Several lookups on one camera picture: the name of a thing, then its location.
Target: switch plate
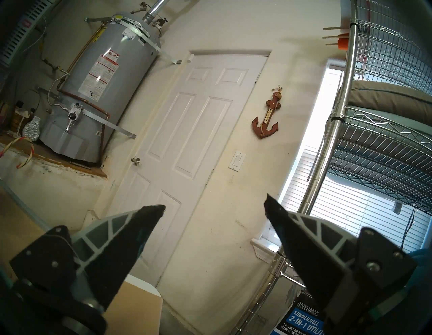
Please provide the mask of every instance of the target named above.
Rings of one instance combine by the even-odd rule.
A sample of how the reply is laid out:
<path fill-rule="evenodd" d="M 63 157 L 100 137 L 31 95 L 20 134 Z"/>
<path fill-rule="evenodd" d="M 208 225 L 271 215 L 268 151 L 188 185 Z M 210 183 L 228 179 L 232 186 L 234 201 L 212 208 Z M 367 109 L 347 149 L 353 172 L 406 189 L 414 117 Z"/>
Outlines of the switch plate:
<path fill-rule="evenodd" d="M 236 151 L 234 157 L 231 160 L 231 164 L 228 166 L 230 169 L 240 171 L 241 165 L 245 160 L 246 154 L 240 151 Z"/>

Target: metal wire shelf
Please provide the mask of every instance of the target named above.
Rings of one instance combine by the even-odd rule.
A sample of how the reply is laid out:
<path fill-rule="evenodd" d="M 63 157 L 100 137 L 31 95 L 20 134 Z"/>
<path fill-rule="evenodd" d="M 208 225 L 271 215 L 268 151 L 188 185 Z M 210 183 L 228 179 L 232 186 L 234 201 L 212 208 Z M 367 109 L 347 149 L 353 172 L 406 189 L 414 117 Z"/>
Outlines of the metal wire shelf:
<path fill-rule="evenodd" d="M 432 95 L 432 60 L 398 13 L 371 0 L 357 4 L 355 74 L 362 80 L 407 86 Z"/>
<path fill-rule="evenodd" d="M 432 215 L 432 139 L 414 129 L 349 107 L 328 171 Z"/>

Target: paneled door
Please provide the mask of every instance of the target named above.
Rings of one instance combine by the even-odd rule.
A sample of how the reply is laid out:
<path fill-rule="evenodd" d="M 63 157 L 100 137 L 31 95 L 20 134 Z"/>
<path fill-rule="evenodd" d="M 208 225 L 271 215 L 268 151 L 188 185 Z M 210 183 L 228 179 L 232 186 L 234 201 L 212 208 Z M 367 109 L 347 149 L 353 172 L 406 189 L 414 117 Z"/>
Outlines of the paneled door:
<path fill-rule="evenodd" d="M 195 56 L 158 111 L 108 213 L 166 206 L 135 277 L 157 285 L 266 60 Z"/>

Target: vent grille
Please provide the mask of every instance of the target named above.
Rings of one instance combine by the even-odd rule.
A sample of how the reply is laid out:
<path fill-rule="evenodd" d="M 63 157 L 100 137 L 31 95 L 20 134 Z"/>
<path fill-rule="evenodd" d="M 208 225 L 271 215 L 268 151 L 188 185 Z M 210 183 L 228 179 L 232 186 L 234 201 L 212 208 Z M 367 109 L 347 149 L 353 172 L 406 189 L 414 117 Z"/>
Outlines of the vent grille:
<path fill-rule="evenodd" d="M 32 6 L 18 21 L 6 44 L 0 52 L 0 59 L 9 66 L 13 57 L 24 43 L 26 37 L 33 31 L 52 3 L 48 0 L 35 0 Z"/>

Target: window blinds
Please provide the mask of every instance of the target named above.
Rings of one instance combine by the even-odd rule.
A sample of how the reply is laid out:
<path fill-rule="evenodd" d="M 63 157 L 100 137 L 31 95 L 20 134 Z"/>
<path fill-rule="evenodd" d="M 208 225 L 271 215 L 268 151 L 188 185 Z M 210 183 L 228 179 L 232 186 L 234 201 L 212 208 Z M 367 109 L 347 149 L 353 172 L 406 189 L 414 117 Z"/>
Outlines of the window blinds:
<path fill-rule="evenodd" d="M 282 200 L 282 206 L 296 212 L 308 187 L 308 176 L 318 148 L 306 146 Z M 413 207 L 403 205 L 399 215 L 392 212 L 394 201 L 363 190 L 338 184 L 325 178 L 311 216 L 329 220 L 357 236 L 362 227 L 372 227 L 397 246 Z M 405 238 L 403 249 L 411 252 L 421 247 L 431 217 L 415 210 L 414 223 Z"/>

